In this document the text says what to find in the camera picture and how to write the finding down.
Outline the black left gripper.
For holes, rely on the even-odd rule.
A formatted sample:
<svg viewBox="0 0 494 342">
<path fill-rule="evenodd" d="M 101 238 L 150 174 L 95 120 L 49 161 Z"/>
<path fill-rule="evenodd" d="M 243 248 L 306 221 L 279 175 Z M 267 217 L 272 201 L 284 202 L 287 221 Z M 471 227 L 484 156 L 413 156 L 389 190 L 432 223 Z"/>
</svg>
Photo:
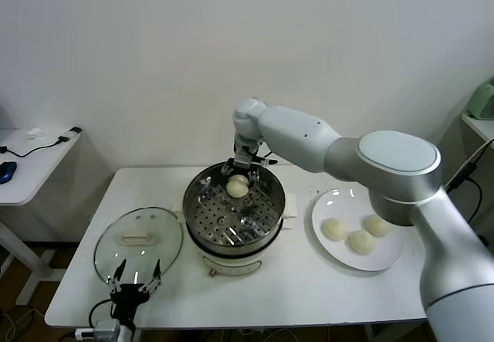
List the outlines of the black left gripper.
<svg viewBox="0 0 494 342">
<path fill-rule="evenodd" d="M 110 298 L 114 304 L 112 317 L 121 325 L 132 325 L 137 308 L 149 300 L 149 292 L 154 292 L 161 285 L 161 261 L 157 260 L 151 280 L 144 285 L 120 285 L 126 264 L 127 260 L 123 259 L 113 275 L 108 278 L 107 284 L 111 288 Z"/>
</svg>

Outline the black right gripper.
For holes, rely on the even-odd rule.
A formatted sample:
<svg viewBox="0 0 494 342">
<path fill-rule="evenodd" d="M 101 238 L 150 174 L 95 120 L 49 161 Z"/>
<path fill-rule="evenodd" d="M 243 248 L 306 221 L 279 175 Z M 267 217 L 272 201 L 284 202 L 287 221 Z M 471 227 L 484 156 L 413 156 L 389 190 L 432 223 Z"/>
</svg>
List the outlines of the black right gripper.
<svg viewBox="0 0 494 342">
<path fill-rule="evenodd" d="M 262 165 L 264 159 L 257 155 L 261 141 L 251 140 L 241 135 L 235 135 L 234 159 L 228 159 L 221 167 L 221 174 L 233 174 L 236 168 L 248 170 L 247 175 L 250 182 L 259 180 L 259 169 L 252 165 Z"/>
</svg>

